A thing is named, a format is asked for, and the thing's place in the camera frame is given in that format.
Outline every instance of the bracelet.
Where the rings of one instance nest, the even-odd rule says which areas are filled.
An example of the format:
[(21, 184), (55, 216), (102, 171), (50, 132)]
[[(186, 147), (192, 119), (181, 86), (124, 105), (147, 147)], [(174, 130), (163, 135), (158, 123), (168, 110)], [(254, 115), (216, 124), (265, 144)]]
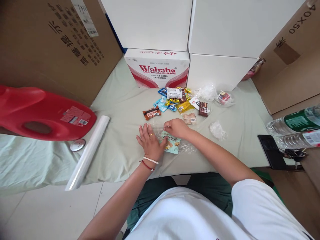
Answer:
[(147, 160), (149, 160), (150, 162), (153, 162), (153, 163), (155, 163), (155, 164), (159, 164), (157, 161), (152, 160), (152, 159), (150, 159), (150, 158), (143, 157), (143, 159), (147, 159)]
[(151, 171), (154, 171), (154, 168), (149, 167), (143, 160), (139, 161), (139, 162), (143, 162), (143, 164)]

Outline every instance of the light green cloth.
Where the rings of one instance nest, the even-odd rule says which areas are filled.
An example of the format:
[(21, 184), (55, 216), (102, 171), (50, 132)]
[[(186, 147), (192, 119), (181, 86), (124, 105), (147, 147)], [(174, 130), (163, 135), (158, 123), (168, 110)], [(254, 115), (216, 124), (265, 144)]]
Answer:
[[(272, 118), (251, 80), (241, 82), (233, 92), (236, 104), (221, 108), (211, 102), (208, 117), (197, 116), (197, 131), (220, 144), (249, 167), (268, 166), (257, 135), (267, 134), (265, 123)], [(138, 88), (127, 64), (122, 58), (91, 108), (98, 118), (111, 118), (105, 135), (94, 155), (83, 184), (98, 181), (126, 180), (136, 169), (144, 153), (136, 140), (138, 127), (146, 120), (143, 110), (152, 108), (161, 98), (158, 89)], [(167, 110), (152, 118), (161, 129), (164, 122), (182, 118), (178, 111)], [(218, 141), (209, 124), (219, 120), (228, 134), (227, 140)], [(88, 142), (95, 128), (84, 137)], [(0, 135), (0, 195), (25, 192), (46, 185), (65, 185), (69, 180), (82, 151), (71, 152), (69, 142), (40, 141), (24, 137)], [(151, 178), (186, 173), (214, 172), (214, 168), (198, 151), (188, 154), (164, 153), (163, 162)]]

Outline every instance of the plastic wrap roll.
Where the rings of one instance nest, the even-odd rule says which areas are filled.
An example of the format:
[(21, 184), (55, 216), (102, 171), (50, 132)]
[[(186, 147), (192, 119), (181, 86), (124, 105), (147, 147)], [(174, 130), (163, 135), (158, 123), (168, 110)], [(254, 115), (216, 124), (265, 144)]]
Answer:
[(76, 166), (76, 168), (74, 169), (70, 180), (66, 186), (66, 191), (71, 191), (74, 189), (77, 189), (80, 187), (84, 176), (86, 175), (90, 163), (92, 161), (93, 155), (97, 150), (97, 147), (99, 145), (99, 142), (102, 138), (102, 135), (108, 125), (110, 118), (107, 116), (101, 116), (98, 124), (95, 128), (95, 130), (93, 131), (93, 134), (87, 144), (87, 146), (85, 147), (82, 156), (79, 159), (79, 162)]

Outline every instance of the wahaha logo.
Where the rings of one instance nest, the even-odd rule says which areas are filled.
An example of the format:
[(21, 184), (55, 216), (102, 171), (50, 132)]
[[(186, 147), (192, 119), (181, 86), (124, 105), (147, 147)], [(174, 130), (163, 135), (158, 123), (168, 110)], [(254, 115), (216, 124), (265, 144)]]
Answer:
[(176, 74), (176, 71), (168, 68), (150, 68), (150, 66), (139, 65), (143, 73), (164, 73), (164, 74)]

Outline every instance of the white floor tile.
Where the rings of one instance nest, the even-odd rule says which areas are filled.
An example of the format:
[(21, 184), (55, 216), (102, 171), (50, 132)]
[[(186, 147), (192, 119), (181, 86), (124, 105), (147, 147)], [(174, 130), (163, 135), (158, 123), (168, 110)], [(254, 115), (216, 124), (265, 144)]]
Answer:
[(0, 197), (0, 229), (6, 225), (25, 193)]
[(190, 180), (191, 175), (175, 175), (172, 176), (173, 180), (176, 182), (178, 186), (186, 185)]
[(94, 216), (102, 183), (66, 192), (47, 186), (26, 192), (5, 226), (4, 239), (77, 239)]
[[(115, 192), (121, 187), (123, 183), (124, 182), (118, 182), (118, 183), (104, 182), (103, 183), (95, 214), (97, 214), (100, 211), (100, 209), (115, 194)], [(121, 231), (124, 233), (126, 229), (127, 229), (127, 222), (123, 225)]]

